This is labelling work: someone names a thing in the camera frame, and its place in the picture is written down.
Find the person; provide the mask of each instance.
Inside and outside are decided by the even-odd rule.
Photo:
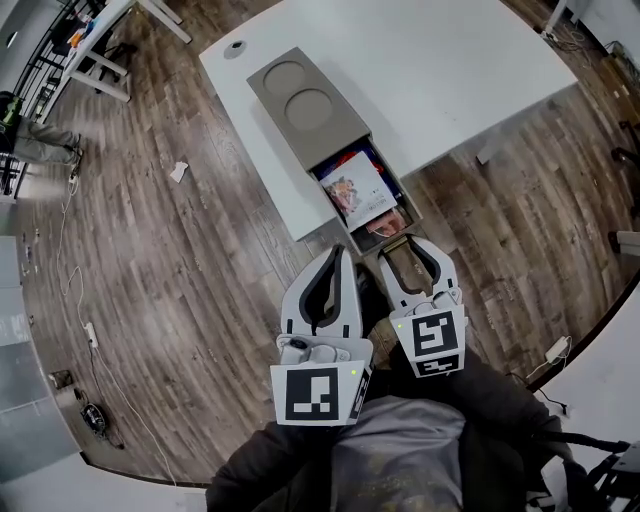
[[[371,329],[389,308],[361,274]],[[255,432],[212,479],[208,512],[553,510],[542,506],[550,498],[541,470],[555,456],[572,488],[589,490],[566,444],[532,439],[561,431],[559,418],[470,348],[449,376],[415,378],[399,345],[390,366],[374,370],[355,425],[271,422]],[[574,511],[596,510],[588,492],[578,494]]]
[[[21,100],[0,92],[0,153],[30,164],[66,164],[74,169],[82,158],[80,135],[20,116]]]

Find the white cable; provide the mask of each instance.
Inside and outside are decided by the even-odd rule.
[[[544,363],[542,363],[540,366],[536,367],[535,370],[533,370],[529,375],[527,375],[527,379],[529,379],[534,373],[536,373],[540,368],[544,368],[545,366],[547,366],[549,364],[548,361],[545,361]]]
[[[129,407],[129,409],[131,409],[131,412],[133,412],[138,417],[138,419],[140,420],[140,423],[142,423],[142,426],[149,433],[149,435],[151,436],[151,439],[153,439],[153,442],[156,443],[156,447],[158,448],[158,451],[160,452],[160,455],[162,455],[162,458],[164,459],[165,466],[167,467],[167,473],[169,473],[169,476],[171,477],[171,481],[173,482],[173,485],[177,487],[178,484],[176,483],[176,479],[173,477],[173,473],[171,472],[171,468],[169,467],[169,461],[167,460],[167,456],[164,454],[164,451],[162,451],[162,448],[160,448],[160,444],[158,443],[158,440],[156,439],[156,436],[153,435],[153,432],[151,432],[149,427],[147,427],[147,424],[142,419],[142,416],[140,416],[140,413],[133,408],[133,405],[131,405],[131,403],[127,399],[127,395],[124,394],[124,391],[122,391],[122,388],[118,384],[118,381],[116,380],[115,376],[113,375],[113,373],[111,373],[111,370],[107,366],[107,363],[105,363],[104,359],[102,358],[102,352],[100,352],[100,349],[98,347],[95,347],[94,350],[96,351],[96,354],[98,354],[98,358],[102,362],[102,365],[104,366],[104,369],[107,370],[107,373],[109,374],[109,377],[111,377],[111,380],[113,381],[113,384],[115,385],[116,389],[120,393],[120,396],[124,400],[124,403],[126,403],[127,406]]]
[[[58,245],[58,253],[56,255],[56,271],[58,272],[58,283],[60,284],[60,291],[62,292],[62,295],[64,297],[66,297],[69,294],[69,291],[71,289],[71,281],[73,280],[76,273],[80,276],[80,298],[76,303],[76,311],[78,313],[78,320],[80,321],[80,325],[84,329],[85,323],[82,320],[82,315],[80,314],[80,306],[82,305],[82,300],[84,299],[84,279],[82,277],[82,269],[80,268],[79,265],[76,265],[76,267],[73,269],[73,272],[71,273],[71,276],[69,276],[69,279],[67,279],[66,290],[62,286],[62,276],[60,275],[60,253],[62,252],[62,234],[64,232],[64,226],[67,220],[67,211],[69,210],[69,204],[71,203],[71,198],[77,194],[79,188],[80,188],[80,178],[76,177],[75,184],[71,184],[69,187],[67,187],[67,192],[69,193],[69,197],[67,198],[67,204],[62,205],[62,224],[60,226],[60,243]],[[116,380],[115,376],[107,366],[107,363],[105,362],[105,360],[102,358],[102,353],[100,352],[98,347],[93,347],[90,344],[89,350],[92,350],[92,349],[95,349],[96,353],[98,354],[98,358],[102,362],[102,365],[104,366],[105,370],[107,370],[109,377],[111,377],[113,384],[115,385],[116,389],[120,393],[120,396],[122,396],[122,399],[124,400],[124,402],[127,404],[129,409],[131,409],[131,411],[137,416],[137,418],[140,420],[140,423],[142,423],[142,426],[151,436],[151,439],[153,439],[153,442],[156,444],[156,447],[158,448],[158,452],[160,452],[160,455],[162,455],[162,458],[164,459],[164,463],[167,468],[167,473],[169,473],[169,476],[171,477],[171,481],[173,482],[173,485],[177,487],[178,484],[176,483],[176,479],[173,477],[173,473],[171,472],[171,467],[169,466],[169,460],[167,459],[167,456],[165,455],[162,448],[160,447],[160,444],[158,443],[156,436],[153,435],[153,432],[151,432],[151,429],[149,429],[147,424],[144,422],[140,413],[135,410],[133,405],[131,405],[131,402],[129,402],[129,400],[127,399],[127,396],[124,394],[124,391],[122,391],[122,388],[118,384],[118,381]]]

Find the white table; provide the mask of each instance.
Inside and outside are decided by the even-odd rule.
[[[96,16],[92,32],[82,40],[76,51],[69,55],[69,58],[65,63],[64,71],[62,72],[63,80],[67,78],[74,78],[119,100],[126,102],[131,99],[131,97],[122,89],[113,87],[112,85],[101,82],[100,80],[96,80],[90,76],[90,73],[82,73],[81,71],[78,71],[78,66],[85,57],[88,57],[96,61],[98,64],[113,70],[119,75],[125,76],[127,74],[127,70],[122,66],[118,66],[109,59],[105,59],[101,55],[92,52],[91,49],[136,2],[158,18],[158,20],[166,25],[169,30],[171,30],[185,43],[191,42],[189,34],[178,26],[178,24],[182,23],[182,19],[180,19],[180,17],[173,12],[167,4],[162,2],[162,0],[111,0],[107,6],[100,11],[100,14]]]
[[[227,60],[234,41],[247,46]],[[283,0],[200,59],[296,240],[335,211],[246,81],[295,46],[360,114],[398,178],[577,81],[499,0]]]

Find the open drawer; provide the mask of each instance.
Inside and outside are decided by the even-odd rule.
[[[361,255],[399,238],[421,218],[370,136],[350,144],[309,174],[318,181]]]

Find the floor plank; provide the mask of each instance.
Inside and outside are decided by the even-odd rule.
[[[531,25],[550,12],[535,0],[506,3]],[[188,46],[134,11],[117,31],[140,46],[124,81],[131,102],[72,83],[51,117],[81,132],[86,147],[62,274],[82,267],[82,316],[94,323],[104,359],[182,481],[208,481],[272,417],[268,367],[284,291],[309,261],[344,240],[335,223],[303,242],[291,239],[203,78],[198,54],[270,4],[172,2],[193,37]],[[559,33],[569,37],[562,26]],[[633,182],[609,158],[612,146],[627,145],[607,86],[614,78],[597,52],[589,52],[590,66],[580,52],[561,57],[580,84],[534,113],[486,166],[474,158],[482,141],[471,141],[404,181],[424,216],[418,231],[456,265],[469,345],[498,370],[523,376],[559,336],[580,340],[638,268],[607,243],[609,230],[631,228]],[[189,164],[180,184],[169,178],[177,161]],[[92,377],[75,310],[77,279],[68,297],[60,294],[67,172],[30,167],[14,223],[33,246],[24,277],[33,337],[44,370],[71,370],[77,386],[109,408],[126,445],[118,451],[92,438],[73,396],[57,393],[88,458],[168,478],[99,362],[100,389]],[[409,282],[429,285],[411,255],[397,257]],[[366,262],[378,273],[374,259]],[[371,338],[384,365],[396,342],[389,322]]]

